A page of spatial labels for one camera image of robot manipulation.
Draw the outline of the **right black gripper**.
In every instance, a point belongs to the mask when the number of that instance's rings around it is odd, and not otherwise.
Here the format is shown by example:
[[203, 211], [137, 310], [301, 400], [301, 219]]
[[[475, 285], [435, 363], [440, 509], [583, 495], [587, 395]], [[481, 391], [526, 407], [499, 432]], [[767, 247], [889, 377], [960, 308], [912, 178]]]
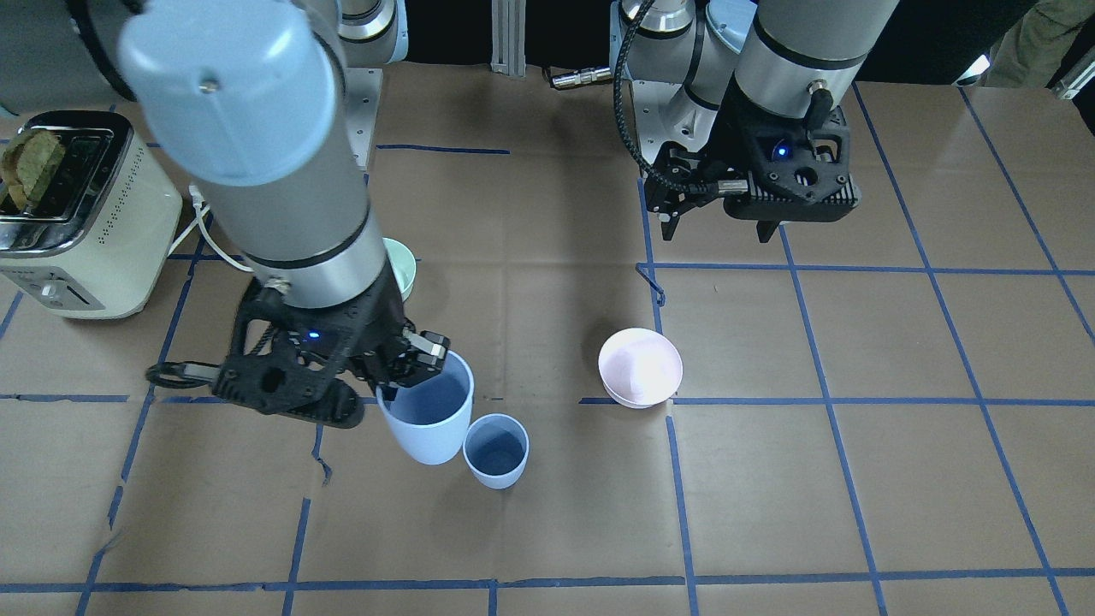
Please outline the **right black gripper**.
[[390, 261], [349, 305], [356, 335], [349, 367], [376, 390], [377, 405], [388, 408], [404, 390], [441, 373], [453, 342], [407, 318]]

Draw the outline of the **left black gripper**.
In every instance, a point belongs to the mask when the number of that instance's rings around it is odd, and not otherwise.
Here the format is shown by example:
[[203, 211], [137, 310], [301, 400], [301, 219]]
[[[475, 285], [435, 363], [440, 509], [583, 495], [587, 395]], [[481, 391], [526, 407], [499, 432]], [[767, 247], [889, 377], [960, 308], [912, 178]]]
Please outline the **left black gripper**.
[[[736, 168], [723, 170], [708, 163], [701, 153], [668, 141], [654, 156], [652, 168], [660, 173], [665, 183], [646, 178], [642, 186], [646, 211], [660, 218], [662, 241], [672, 241], [681, 216], [701, 208], [717, 198], [735, 198], [749, 191], [747, 173]], [[756, 239], [769, 243], [779, 232], [783, 221], [758, 221]]]

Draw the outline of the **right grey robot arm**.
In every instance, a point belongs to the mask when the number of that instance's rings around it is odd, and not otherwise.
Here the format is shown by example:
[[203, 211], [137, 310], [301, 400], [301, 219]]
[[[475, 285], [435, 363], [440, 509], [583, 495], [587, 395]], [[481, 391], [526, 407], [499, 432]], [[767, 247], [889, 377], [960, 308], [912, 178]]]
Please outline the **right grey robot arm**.
[[347, 414], [341, 373], [392, 399], [439, 376], [449, 340], [405, 318], [346, 125], [343, 35], [379, 1], [68, 1], [91, 62], [184, 168], [253, 283], [218, 367], [154, 367], [266, 414]]

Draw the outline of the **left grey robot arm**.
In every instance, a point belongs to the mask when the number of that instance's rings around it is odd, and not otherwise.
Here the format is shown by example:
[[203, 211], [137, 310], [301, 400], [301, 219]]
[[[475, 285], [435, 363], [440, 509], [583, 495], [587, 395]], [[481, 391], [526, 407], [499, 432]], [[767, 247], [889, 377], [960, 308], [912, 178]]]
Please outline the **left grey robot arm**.
[[895, 1], [618, 1], [613, 113], [672, 240], [721, 200], [770, 241], [861, 200], [841, 101]]

